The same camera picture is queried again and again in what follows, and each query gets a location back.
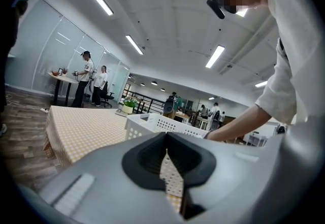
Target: white basket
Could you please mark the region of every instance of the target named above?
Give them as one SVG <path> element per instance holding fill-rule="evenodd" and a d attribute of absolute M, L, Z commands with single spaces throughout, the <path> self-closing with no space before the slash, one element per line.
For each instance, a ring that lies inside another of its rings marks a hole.
<path fill-rule="evenodd" d="M 127 116 L 125 140 L 159 132 L 177 132 L 203 138 L 207 131 L 155 113 Z"/>

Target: cable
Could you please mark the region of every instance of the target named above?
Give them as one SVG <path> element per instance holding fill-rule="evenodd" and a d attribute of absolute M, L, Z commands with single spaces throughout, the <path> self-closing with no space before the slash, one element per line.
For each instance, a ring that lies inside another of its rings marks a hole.
<path fill-rule="evenodd" d="M 15 105 L 20 106 L 20 107 L 23 107 L 23 108 L 38 109 L 38 110 L 41 109 L 41 108 L 33 108 L 33 107 L 23 106 L 23 105 L 21 105 L 21 104 L 18 104 L 18 103 L 15 103 L 15 102 L 10 101 L 9 99 L 12 99 L 12 96 L 11 96 L 10 94 L 6 95 L 6 102 L 9 103 L 8 106 L 9 106 L 10 104 L 15 104 Z"/>

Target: floor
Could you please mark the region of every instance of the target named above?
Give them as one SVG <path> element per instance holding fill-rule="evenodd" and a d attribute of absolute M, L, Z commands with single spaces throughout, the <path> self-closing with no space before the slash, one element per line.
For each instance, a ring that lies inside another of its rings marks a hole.
<path fill-rule="evenodd" d="M 8 105 L 2 113 L 2 121 L 7 125 L 8 131 L 0 137 L 0 152 L 14 180 L 38 192 L 61 171 L 59 162 L 48 159 L 43 151 L 47 114 L 39 109 L 49 108 L 53 97 L 12 88 L 7 88 L 6 93 Z M 110 101 L 110 104 L 112 108 L 118 108 L 116 102 Z M 104 109 L 91 103 L 84 103 L 84 107 Z"/>

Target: man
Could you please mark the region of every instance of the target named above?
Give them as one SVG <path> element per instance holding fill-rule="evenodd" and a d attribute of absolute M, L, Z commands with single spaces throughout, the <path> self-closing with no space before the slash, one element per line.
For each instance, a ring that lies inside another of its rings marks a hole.
<path fill-rule="evenodd" d="M 219 119 L 219 116 L 216 114 L 218 113 L 218 111 L 220 111 L 220 108 L 219 108 L 219 104 L 218 102 L 214 103 L 213 104 L 213 107 L 211 108 L 210 112 L 209 112 L 209 117 L 208 117 L 208 123 L 207 123 L 207 127 L 206 127 L 206 131 L 210 131 L 210 130 L 214 130 L 214 129 L 217 129 L 217 125 L 213 124 L 213 120 L 218 120 Z"/>
<path fill-rule="evenodd" d="M 19 0 L 15 7 L 9 10 L 8 16 L 4 19 L 4 36 L 3 48 L 0 52 L 0 113 L 5 110 L 6 102 L 6 90 L 5 90 L 5 71 L 8 54 L 11 48 L 15 45 L 18 34 L 19 18 L 24 15 L 28 7 L 28 0 Z M 2 124 L 0 116 L 0 136 L 7 131 L 6 124 Z"/>
<path fill-rule="evenodd" d="M 224 117 L 225 117 L 225 115 L 224 115 L 224 111 L 223 111 L 222 114 L 220 115 L 220 118 L 219 118 L 219 128 L 222 127 L 222 123 L 224 121 Z"/>
<path fill-rule="evenodd" d="M 323 25 L 311 15 L 317 12 L 311 0 L 209 0 L 207 4 L 220 19 L 224 18 L 221 8 L 235 14 L 242 7 L 268 6 L 280 34 L 275 73 L 262 96 L 241 116 L 209 133 L 208 139 L 223 141 L 243 136 L 271 117 L 290 124 L 295 114 L 297 122 L 310 115 L 324 115 L 325 105 L 319 103 L 319 95 L 324 96 L 325 81 L 310 73 L 316 71 L 316 64 L 325 61 Z M 323 77 L 323 67 L 317 69 Z"/>
<path fill-rule="evenodd" d="M 208 112 L 204 105 L 201 106 L 201 118 L 208 119 Z"/>
<path fill-rule="evenodd" d="M 79 85 L 76 90 L 76 96 L 75 99 L 73 100 L 73 103 L 71 107 L 74 108 L 81 108 L 82 106 L 82 100 L 83 100 L 83 93 L 85 90 L 85 87 L 87 86 L 89 82 L 89 77 L 92 76 L 93 73 L 93 62 L 91 60 L 90 52 L 89 51 L 84 51 L 81 53 L 83 59 L 86 61 L 85 68 L 83 72 L 77 72 L 76 74 L 73 73 L 74 76 L 81 76 L 78 78 L 79 80 Z"/>
<path fill-rule="evenodd" d="M 174 119 L 177 109 L 182 106 L 182 99 L 176 95 L 176 92 L 173 92 L 166 100 L 166 103 L 171 101 L 174 102 L 173 110 L 170 113 L 164 113 L 163 116 Z"/>

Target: office chair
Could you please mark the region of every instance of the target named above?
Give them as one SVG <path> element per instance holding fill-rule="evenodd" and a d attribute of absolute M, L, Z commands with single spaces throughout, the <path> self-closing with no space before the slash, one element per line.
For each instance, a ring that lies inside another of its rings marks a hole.
<path fill-rule="evenodd" d="M 102 92 L 100 94 L 101 99 L 103 99 L 101 101 L 101 103 L 104 103 L 104 108 L 106 107 L 106 104 L 108 106 L 111 106 L 112 107 L 112 105 L 108 103 L 108 100 L 113 100 L 114 99 L 114 97 L 112 96 L 112 94 L 114 94 L 114 93 L 113 92 L 110 92 L 110 95 L 108 95 L 108 93 L 107 93 L 107 81 L 106 81 L 106 83 L 104 85 L 104 88 L 103 88 L 103 90 L 102 90 Z"/>

